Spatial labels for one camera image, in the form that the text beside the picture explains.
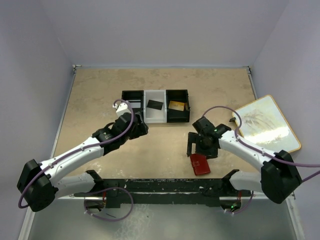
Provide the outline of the red leather card holder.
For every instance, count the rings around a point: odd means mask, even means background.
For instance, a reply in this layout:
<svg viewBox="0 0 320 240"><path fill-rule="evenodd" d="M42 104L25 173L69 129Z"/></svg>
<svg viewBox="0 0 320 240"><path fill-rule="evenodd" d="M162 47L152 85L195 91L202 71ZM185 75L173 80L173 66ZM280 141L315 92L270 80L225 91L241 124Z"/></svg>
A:
<svg viewBox="0 0 320 240"><path fill-rule="evenodd" d="M190 155L190 162L196 176L202 176L211 172L206 156L193 153Z"/></svg>

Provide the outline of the black white three-compartment tray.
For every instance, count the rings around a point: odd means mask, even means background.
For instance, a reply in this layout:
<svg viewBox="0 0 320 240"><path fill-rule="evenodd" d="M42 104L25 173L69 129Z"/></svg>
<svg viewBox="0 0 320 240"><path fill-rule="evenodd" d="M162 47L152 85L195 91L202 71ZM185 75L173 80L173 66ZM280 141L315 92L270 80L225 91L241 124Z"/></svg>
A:
<svg viewBox="0 0 320 240"><path fill-rule="evenodd" d="M147 124L188 123L189 93L186 89L123 90L121 98L140 113Z"/></svg>

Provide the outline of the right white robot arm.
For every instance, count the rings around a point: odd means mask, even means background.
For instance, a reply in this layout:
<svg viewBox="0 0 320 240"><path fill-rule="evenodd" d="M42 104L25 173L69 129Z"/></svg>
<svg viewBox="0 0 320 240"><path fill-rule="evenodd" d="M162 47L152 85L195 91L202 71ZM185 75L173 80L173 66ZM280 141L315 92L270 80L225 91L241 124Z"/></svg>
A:
<svg viewBox="0 0 320 240"><path fill-rule="evenodd" d="M301 184L302 178L292 156L285 150L274 152L244 139L225 124L214 126L206 117L192 124L195 132L188 133L187 156L192 150L205 159L215 159L220 149L241 158L257 172L233 173L222 183L228 196L247 190L263 193L269 200L281 204Z"/></svg>

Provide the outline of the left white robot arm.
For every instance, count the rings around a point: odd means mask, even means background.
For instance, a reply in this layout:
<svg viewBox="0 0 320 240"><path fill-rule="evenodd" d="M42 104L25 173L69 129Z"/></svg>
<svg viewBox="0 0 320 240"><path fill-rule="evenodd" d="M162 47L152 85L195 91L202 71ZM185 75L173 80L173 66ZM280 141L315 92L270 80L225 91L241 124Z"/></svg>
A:
<svg viewBox="0 0 320 240"><path fill-rule="evenodd" d="M72 150L49 160L37 163L34 159L25 163L17 183L21 196L19 208L31 207L38 212L51 204L58 192L54 186L70 172L94 159L117 150L126 141L148 133L142 115L124 113L115 122L95 131L91 137Z"/></svg>

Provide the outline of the white card in tray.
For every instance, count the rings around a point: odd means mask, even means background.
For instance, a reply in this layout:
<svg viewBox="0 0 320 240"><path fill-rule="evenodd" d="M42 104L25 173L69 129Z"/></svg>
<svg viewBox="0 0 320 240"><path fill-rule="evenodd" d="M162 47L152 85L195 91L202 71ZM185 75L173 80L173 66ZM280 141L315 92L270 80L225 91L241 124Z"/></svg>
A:
<svg viewBox="0 0 320 240"><path fill-rule="evenodd" d="M133 109L140 109L141 108L141 101L138 99L133 99L133 100L127 100L127 102L130 104L130 106Z"/></svg>

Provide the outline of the black card in tray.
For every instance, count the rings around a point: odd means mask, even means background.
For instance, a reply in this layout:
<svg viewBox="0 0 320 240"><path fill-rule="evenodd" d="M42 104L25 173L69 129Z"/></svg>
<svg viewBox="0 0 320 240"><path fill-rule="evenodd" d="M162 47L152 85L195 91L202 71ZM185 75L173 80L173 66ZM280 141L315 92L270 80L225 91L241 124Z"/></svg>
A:
<svg viewBox="0 0 320 240"><path fill-rule="evenodd" d="M163 102L150 99L150 100L147 102L146 107L149 108L149 109L154 109L154 110L159 110L159 111L161 111L162 108L163 108L163 105L164 105Z"/></svg>

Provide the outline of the gold card in tray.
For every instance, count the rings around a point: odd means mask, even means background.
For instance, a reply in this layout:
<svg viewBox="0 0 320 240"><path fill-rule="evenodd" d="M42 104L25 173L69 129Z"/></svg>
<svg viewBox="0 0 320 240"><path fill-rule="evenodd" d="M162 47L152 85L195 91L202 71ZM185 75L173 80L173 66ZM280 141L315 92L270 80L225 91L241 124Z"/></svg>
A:
<svg viewBox="0 0 320 240"><path fill-rule="evenodd" d="M168 109L183 112L185 110L185 105L185 102L171 100L169 102Z"/></svg>

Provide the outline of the wooden framed whiteboard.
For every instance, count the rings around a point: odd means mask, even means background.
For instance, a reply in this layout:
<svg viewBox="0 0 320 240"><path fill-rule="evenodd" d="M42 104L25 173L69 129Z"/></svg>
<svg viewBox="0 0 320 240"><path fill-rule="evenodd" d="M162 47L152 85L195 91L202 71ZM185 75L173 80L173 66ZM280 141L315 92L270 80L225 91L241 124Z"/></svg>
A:
<svg viewBox="0 0 320 240"><path fill-rule="evenodd" d="M288 153L301 148L301 143L271 95L265 95L236 110L236 125L241 135L262 148Z"/></svg>

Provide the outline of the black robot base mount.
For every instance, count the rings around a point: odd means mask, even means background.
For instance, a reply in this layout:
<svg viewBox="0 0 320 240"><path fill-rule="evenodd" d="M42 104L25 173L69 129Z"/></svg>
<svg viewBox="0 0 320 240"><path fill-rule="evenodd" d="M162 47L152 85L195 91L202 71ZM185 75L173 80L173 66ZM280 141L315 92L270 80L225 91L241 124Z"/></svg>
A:
<svg viewBox="0 0 320 240"><path fill-rule="evenodd" d="M106 208L119 208L121 204L131 203L219 207L221 198L251 195L249 190L236 190L229 182L236 172L232 170L223 178L122 179L101 178L93 170L88 170L94 179L94 187L75 196L101 197L105 192Z"/></svg>

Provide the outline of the aluminium frame rail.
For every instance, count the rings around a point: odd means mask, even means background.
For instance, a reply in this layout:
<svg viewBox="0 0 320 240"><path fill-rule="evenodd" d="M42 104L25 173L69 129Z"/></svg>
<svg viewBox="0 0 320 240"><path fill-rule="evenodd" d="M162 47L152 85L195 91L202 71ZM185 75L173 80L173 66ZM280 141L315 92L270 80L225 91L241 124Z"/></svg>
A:
<svg viewBox="0 0 320 240"><path fill-rule="evenodd" d="M66 204L71 204L71 206L69 208L71 208L73 206L73 204L77 204L80 202L83 202L84 198L83 197L74 197L72 196L63 196L61 198L59 198L58 200L55 200L53 202L52 205L49 206L49 208L51 208L52 206L55 205L61 205L59 206L58 209L62 210L63 208L65 209L65 205ZM22 227L18 236L19 240L28 240L30 238L31 235L31 230L33 225L35 224L35 217L37 214L41 213L41 211L39 212L34 212L31 210L30 207L26 208L26 214L22 223Z"/></svg>

